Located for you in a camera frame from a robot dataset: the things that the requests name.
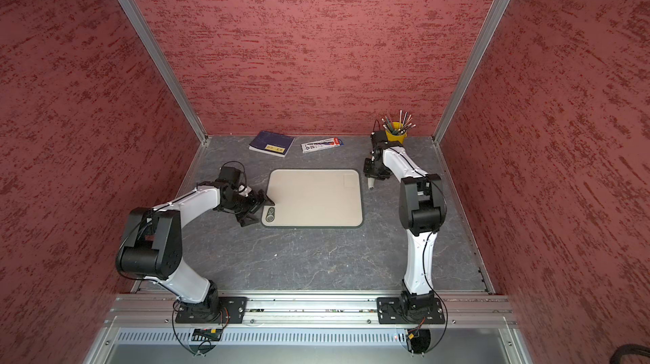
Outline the beige cutting board green rim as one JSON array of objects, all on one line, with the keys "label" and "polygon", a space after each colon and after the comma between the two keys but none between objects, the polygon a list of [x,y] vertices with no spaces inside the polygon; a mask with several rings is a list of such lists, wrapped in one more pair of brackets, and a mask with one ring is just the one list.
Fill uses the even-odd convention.
[{"label": "beige cutting board green rim", "polygon": [[275,169],[267,195],[274,202],[262,210],[267,228],[357,228],[363,203],[354,169]]}]

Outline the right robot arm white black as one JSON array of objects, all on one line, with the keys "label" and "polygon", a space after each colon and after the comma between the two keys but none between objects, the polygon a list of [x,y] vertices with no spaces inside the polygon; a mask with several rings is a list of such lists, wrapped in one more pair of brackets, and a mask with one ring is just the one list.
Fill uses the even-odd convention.
[{"label": "right robot arm white black", "polygon": [[386,132],[372,132],[371,155],[364,161],[368,187],[394,176],[399,181],[398,215],[407,235],[406,273],[394,313],[381,314],[387,320],[406,323],[444,323],[445,310],[433,289],[433,248],[447,215],[442,178],[420,168],[400,142]]}]

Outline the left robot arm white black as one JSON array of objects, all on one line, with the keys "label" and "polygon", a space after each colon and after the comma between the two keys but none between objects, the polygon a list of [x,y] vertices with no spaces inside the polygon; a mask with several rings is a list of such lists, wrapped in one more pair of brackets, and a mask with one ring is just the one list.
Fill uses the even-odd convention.
[{"label": "left robot arm white black", "polygon": [[234,215],[240,226],[246,227],[259,221],[259,209],[274,205],[265,191],[226,181],[206,181],[168,203],[135,208],[118,248],[116,269],[129,279],[150,281],[173,293],[183,323],[227,322],[228,308],[219,300],[215,283],[184,260],[182,230],[210,211]]}]

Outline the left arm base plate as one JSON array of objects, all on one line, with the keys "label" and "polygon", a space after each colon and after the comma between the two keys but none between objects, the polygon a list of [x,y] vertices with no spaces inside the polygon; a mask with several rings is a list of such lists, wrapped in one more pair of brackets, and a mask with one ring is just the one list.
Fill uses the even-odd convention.
[{"label": "left arm base plate", "polygon": [[248,299],[243,296],[219,296],[203,303],[180,302],[174,308],[175,324],[241,324]]}]

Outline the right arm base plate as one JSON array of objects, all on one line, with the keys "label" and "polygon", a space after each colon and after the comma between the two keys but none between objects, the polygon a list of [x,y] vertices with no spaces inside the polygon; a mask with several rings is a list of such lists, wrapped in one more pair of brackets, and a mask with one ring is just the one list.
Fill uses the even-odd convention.
[{"label": "right arm base plate", "polygon": [[377,298],[380,324],[445,324],[442,301],[434,294]]}]

